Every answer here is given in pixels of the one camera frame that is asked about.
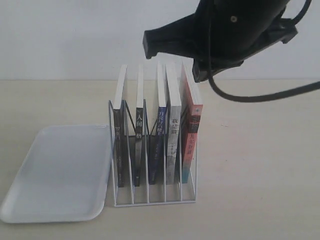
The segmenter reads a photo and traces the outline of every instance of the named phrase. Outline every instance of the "table surface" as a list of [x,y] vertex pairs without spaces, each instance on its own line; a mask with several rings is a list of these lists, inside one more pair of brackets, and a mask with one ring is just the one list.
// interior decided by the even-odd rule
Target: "table surface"
[[[224,80],[225,91],[267,94],[306,80]],[[135,89],[135,82],[129,82]],[[153,91],[146,83],[146,98]],[[0,239],[320,237],[320,94],[235,103],[200,83],[197,203],[105,207],[88,222],[6,224]],[[0,81],[0,202],[36,134],[51,125],[106,124],[115,81]]]

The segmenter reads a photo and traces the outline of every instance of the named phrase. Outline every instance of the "book cover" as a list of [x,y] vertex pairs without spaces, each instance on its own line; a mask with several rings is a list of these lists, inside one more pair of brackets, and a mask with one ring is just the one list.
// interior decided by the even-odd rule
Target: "book cover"
[[198,129],[203,110],[200,91],[194,81],[191,70],[182,64],[180,78],[181,92],[181,156],[182,156],[182,183],[188,182],[191,163],[194,157]]
[[115,145],[115,157],[117,166],[117,177],[118,177],[118,187],[124,187],[124,161],[126,159],[126,151],[124,149],[127,147],[125,144],[125,125],[124,125],[124,114],[125,114],[125,96],[126,96],[126,80],[127,80],[127,65],[122,65],[114,102],[113,102],[113,124],[114,124],[114,145]]
[[165,182],[167,185],[172,185],[175,180],[175,167],[182,109],[178,79],[175,65],[173,63],[166,64],[165,66],[165,83],[167,85],[168,94]]
[[163,67],[160,63],[157,65],[156,74],[156,85],[155,85],[155,99],[153,108],[156,111],[156,120],[154,127],[151,131],[153,137],[153,144],[151,155],[149,158],[149,184],[153,185],[157,181],[158,171],[163,162],[163,147],[164,147],[164,133],[166,123],[166,92],[165,92],[165,80],[163,74]]
[[143,125],[144,125],[144,70],[139,65],[137,76],[136,109],[135,109],[135,155],[133,165],[134,186],[140,186],[140,172],[143,151]]

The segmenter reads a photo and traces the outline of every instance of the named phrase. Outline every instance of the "book stand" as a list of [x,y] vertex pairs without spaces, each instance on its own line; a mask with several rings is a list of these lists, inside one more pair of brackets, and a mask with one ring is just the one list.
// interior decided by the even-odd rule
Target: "book stand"
[[[149,184],[148,181],[148,157],[150,156],[150,142],[152,140],[152,134],[149,131],[148,126],[148,116],[146,108],[146,100],[143,101],[143,130],[144,136],[142,140],[144,141],[144,161],[141,163],[140,170],[140,186],[134,186],[134,181],[132,177],[132,160],[130,149],[132,149],[130,144],[130,139],[134,139],[134,135],[129,135],[128,130],[128,116],[131,120],[132,125],[134,125],[129,107],[127,102],[124,101],[124,130],[126,137],[126,149],[123,152],[127,153],[127,168],[125,168],[127,174],[127,180],[124,187],[118,187],[118,175],[117,175],[117,164],[116,149],[114,147],[113,141],[113,158],[111,161],[111,180],[112,180],[112,194],[113,194],[113,205],[114,207],[134,207],[134,206],[151,206],[151,205],[167,205],[167,204],[186,204],[195,203],[197,200],[197,183],[198,183],[198,139],[196,141],[195,151],[193,154],[193,160],[190,168],[188,182],[182,184],[180,179],[182,179],[182,155],[178,151],[178,159],[176,162],[177,171],[176,180],[174,184],[166,184],[166,147],[163,148],[163,164],[161,165],[161,170],[159,169],[158,181],[155,185]],[[113,139],[113,105],[112,102],[108,102],[108,112],[109,112],[109,127],[111,132],[111,140]],[[164,146],[166,146],[166,139],[163,138]],[[181,134],[179,134],[178,148],[181,149]]]

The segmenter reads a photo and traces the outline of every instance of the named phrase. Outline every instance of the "metal wire divider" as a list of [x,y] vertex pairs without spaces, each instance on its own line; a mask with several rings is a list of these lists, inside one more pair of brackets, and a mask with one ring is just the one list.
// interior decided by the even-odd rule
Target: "metal wire divider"
[[[114,159],[114,154],[112,155],[112,161],[111,161],[111,180],[112,180],[112,194],[113,194],[113,205],[116,208],[119,207],[137,207],[137,206],[152,206],[152,205],[167,205],[167,204],[187,204],[187,203],[195,203],[197,201],[197,194],[198,194],[198,138],[196,139],[196,146],[194,151],[194,158],[193,158],[193,167],[195,168],[194,176],[192,171],[189,172],[189,179],[187,183],[182,184],[182,153],[179,151],[178,160],[179,160],[179,180],[174,184],[175,187],[178,188],[178,199],[175,200],[168,200],[168,186],[166,184],[166,138],[163,137],[163,181],[157,183],[158,187],[159,185],[162,185],[162,191],[163,196],[160,197],[157,201],[151,201],[150,198],[152,197],[150,193],[150,187],[149,184],[149,174],[148,174],[148,158],[150,157],[150,137],[151,133],[149,132],[149,126],[148,126],[148,116],[147,116],[147,107],[146,107],[146,100],[143,101],[143,130],[144,130],[144,172],[145,172],[145,201],[144,202],[136,202],[135,199],[135,193],[136,188],[141,188],[141,186],[134,186],[133,178],[132,178],[132,160],[130,156],[130,142],[129,142],[129,130],[128,130],[128,117],[130,116],[130,120],[133,124],[131,114],[127,105],[127,102],[124,101],[124,130],[126,135],[126,148],[127,148],[127,159],[128,159],[128,171],[129,171],[129,196],[127,196],[128,202],[126,203],[120,203],[119,202],[119,187],[118,187],[118,175],[116,170],[116,164]],[[112,125],[112,119],[113,119],[113,105],[112,102],[109,100],[108,102],[108,113],[109,113],[109,127],[110,127],[110,139],[113,139],[113,125]],[[181,134],[179,133],[179,149],[182,149],[182,141],[181,141]],[[112,143],[112,149],[113,153],[115,153],[114,148],[114,142]],[[184,192],[184,186],[183,185],[189,185],[192,189],[192,196],[188,199],[184,199],[183,192]]]

